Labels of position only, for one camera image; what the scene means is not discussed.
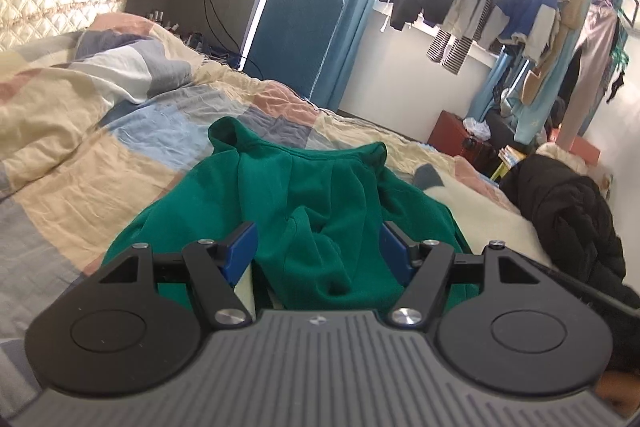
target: window sill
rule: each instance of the window sill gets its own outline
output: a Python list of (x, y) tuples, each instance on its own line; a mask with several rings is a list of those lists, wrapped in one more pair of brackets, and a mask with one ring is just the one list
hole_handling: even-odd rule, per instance
[[(379, 13), (382, 13), (382, 15), (391, 15), (391, 8), (392, 8), (392, 5), (387, 4), (385, 2), (375, 1), (373, 4), (373, 9)], [(430, 35), (431, 37), (435, 37), (438, 33), (437, 28), (432, 28), (431, 26), (422, 22), (421, 19), (417, 20), (414, 24), (412, 24), (412, 27), (416, 30), (420, 30), (421, 32), (426, 33), (427, 35)], [(451, 46), (453, 42), (454, 42), (454, 37), (452, 37), (451, 40), (449, 41), (449, 45)], [(474, 58), (478, 62), (482, 62), (485, 66), (489, 68), (493, 68), (493, 66), (495, 65), (495, 61), (498, 59), (496, 55), (482, 49), (475, 42), (471, 44), (471, 49), (469, 50), (469, 56)]]

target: black cable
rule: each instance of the black cable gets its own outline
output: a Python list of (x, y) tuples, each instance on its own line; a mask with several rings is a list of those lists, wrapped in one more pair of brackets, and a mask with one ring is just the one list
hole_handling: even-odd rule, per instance
[[(236, 40), (231, 36), (231, 34), (226, 30), (225, 25), (222, 23), (222, 21), (220, 20), (220, 17), (218, 16), (218, 12), (216, 12), (216, 7), (213, 6), (213, 1), (209, 0), (209, 3), (211, 4), (211, 9), (213, 10), (213, 14), (216, 16), (216, 19), (218, 19), (218, 22), (220, 23), (220, 26), (222, 26), (222, 29), (225, 31), (226, 36), (229, 37), (231, 39), (231, 41), (233, 42), (233, 44), (236, 45), (236, 48), (238, 48), (238, 56), (240, 57), (240, 59), (244, 58), (247, 62), (250, 62), (251, 64), (254, 65), (255, 69), (258, 70), (258, 73), (260, 74), (260, 80), (264, 80), (264, 75), (262, 74), (262, 71), (260, 70), (260, 68), (258, 67), (258, 64), (256, 64), (254, 61), (252, 61), (249, 57), (244, 57), (242, 55), (242, 50), (240, 49), (240, 46), (238, 45), (238, 43), (236, 42)], [(229, 48), (227, 48), (222, 41), (220, 40), (220, 38), (216, 35), (215, 31), (213, 31), (213, 28), (211, 27), (211, 22), (209, 21), (209, 14), (207, 12), (207, 1), (206, 0), (202, 0), (202, 4), (204, 5), (204, 17), (207, 20), (207, 26), (209, 26), (209, 31), (211, 32), (211, 34), (215, 37), (215, 39), (220, 43), (220, 46), (223, 47), (223, 49), (232, 54), (233, 51), (231, 51)]]

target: pink pants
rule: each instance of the pink pants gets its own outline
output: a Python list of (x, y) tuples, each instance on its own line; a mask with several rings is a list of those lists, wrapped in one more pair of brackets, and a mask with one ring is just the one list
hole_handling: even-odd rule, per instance
[(584, 43), (580, 74), (562, 120), (556, 144), (568, 151), (578, 136), (582, 122), (595, 100), (598, 86), (609, 61), (618, 15), (608, 6), (591, 5), (576, 49)]

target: green sweatshirt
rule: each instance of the green sweatshirt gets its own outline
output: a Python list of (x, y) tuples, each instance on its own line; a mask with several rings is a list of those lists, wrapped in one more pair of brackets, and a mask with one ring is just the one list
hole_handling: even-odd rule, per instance
[[(449, 209), (385, 168), (383, 143), (344, 151), (287, 148), (230, 117), (209, 127), (209, 139), (213, 154), (136, 217), (103, 263), (132, 243), (149, 243), (154, 253), (179, 252), (254, 221), (255, 263), (287, 309), (385, 313), (402, 287), (380, 255), (383, 221), (394, 221), (415, 241), (437, 239), (468, 251)], [(468, 290), (454, 287), (449, 304)], [(186, 298), (184, 288), (162, 293)]]

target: patchwork bedspread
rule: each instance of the patchwork bedspread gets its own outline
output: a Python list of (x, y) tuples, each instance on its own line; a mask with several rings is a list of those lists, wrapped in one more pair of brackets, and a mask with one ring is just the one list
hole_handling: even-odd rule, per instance
[[(223, 116), (298, 148), (382, 141), (387, 166), (449, 206), (474, 251), (504, 239), (546, 262), (532, 226), (459, 160), (203, 64), (149, 21), (105, 14), (0, 54), (0, 338), (20, 339), (94, 272), (133, 217), (211, 154), (207, 128)], [(19, 343), (0, 343), (0, 374), (0, 414), (10, 415), (35, 392)]]

